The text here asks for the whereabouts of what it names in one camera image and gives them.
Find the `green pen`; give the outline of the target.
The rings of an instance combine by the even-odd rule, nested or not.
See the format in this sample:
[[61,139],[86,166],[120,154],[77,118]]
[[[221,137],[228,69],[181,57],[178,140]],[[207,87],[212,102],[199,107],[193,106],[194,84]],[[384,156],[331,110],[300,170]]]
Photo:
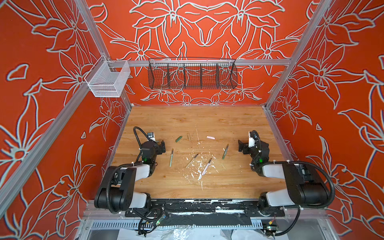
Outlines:
[[169,167],[172,166],[172,163],[173,163],[173,157],[174,157],[174,149],[172,149],[172,151],[171,151]]
[[229,144],[226,145],[226,147],[224,148],[224,152],[223,152],[223,155],[222,155],[222,160],[225,159],[227,153],[228,153],[228,149],[229,149]]

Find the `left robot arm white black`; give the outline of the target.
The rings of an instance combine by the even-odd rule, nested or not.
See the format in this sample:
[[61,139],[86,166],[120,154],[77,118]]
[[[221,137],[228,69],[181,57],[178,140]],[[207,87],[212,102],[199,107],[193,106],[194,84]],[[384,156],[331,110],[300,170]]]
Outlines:
[[135,192],[135,183],[153,175],[157,156],[166,152],[165,142],[156,142],[153,132],[146,133],[140,127],[133,127],[139,145],[139,154],[134,162],[107,168],[94,198],[97,209],[112,214],[129,210],[148,210],[151,196]]

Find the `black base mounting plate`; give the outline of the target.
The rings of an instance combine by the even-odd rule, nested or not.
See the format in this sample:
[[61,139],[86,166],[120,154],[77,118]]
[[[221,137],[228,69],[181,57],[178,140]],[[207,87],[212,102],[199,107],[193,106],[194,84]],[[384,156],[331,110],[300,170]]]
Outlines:
[[153,199],[152,207],[165,214],[244,214],[247,217],[284,217],[282,207],[259,210],[257,199]]

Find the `pink pen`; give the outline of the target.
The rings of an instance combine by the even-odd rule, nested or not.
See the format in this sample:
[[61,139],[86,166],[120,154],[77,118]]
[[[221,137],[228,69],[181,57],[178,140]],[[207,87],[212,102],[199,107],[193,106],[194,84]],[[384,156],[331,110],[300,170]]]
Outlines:
[[207,164],[206,164],[206,166],[205,166],[205,168],[204,168],[204,170],[202,172],[202,176],[206,174],[209,166],[211,165],[211,162],[212,162],[212,158],[210,158],[209,161],[207,162]]

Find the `clear plastic bin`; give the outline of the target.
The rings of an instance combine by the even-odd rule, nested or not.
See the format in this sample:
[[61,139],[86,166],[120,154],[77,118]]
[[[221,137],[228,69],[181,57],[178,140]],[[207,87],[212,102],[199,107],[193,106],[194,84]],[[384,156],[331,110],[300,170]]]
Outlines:
[[118,98],[130,75],[127,61],[118,61],[115,66],[113,61],[101,56],[85,76],[85,82],[96,98]]

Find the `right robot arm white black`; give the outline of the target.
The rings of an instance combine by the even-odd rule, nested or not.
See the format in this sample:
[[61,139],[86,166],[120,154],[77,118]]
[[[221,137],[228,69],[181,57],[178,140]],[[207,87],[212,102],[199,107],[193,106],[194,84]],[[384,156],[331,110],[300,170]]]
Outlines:
[[335,199],[330,175],[316,164],[303,161],[270,161],[269,144],[255,130],[247,142],[238,141],[238,151],[251,157],[251,170],[260,177],[284,180],[282,190],[261,193],[257,210],[269,216],[278,208],[324,209]]

